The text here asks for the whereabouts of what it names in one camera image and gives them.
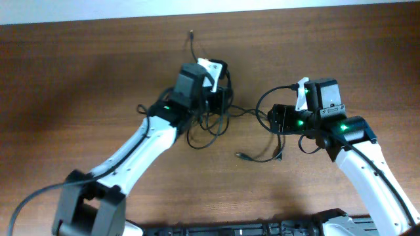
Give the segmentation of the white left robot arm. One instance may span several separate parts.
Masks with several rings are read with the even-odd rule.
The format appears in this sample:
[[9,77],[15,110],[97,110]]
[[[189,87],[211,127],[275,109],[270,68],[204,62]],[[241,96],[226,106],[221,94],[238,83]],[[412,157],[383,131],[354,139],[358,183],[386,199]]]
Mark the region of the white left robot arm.
[[106,161],[66,178],[53,235],[143,235],[126,219],[126,200],[146,169],[205,113],[222,113],[230,94],[218,82],[228,75],[222,60],[184,63],[173,87],[145,110],[138,130]]

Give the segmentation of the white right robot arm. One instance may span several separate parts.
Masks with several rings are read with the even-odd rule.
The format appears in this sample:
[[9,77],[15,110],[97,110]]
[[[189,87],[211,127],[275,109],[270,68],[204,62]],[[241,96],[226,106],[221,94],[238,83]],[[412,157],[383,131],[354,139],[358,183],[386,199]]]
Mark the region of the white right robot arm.
[[307,137],[326,150],[358,192],[380,235],[413,232],[419,212],[392,174],[368,122],[347,116],[338,82],[304,77],[289,88],[297,101],[273,105],[269,131]]

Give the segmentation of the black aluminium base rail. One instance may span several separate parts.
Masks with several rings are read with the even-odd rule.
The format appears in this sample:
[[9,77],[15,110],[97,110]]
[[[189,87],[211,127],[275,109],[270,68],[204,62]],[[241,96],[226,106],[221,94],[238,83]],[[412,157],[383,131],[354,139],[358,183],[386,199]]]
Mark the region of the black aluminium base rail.
[[351,218],[343,214],[335,225],[324,233],[312,219],[255,222],[254,224],[225,224],[207,226],[144,227],[145,236],[282,236],[282,235],[368,235],[379,232],[370,217]]

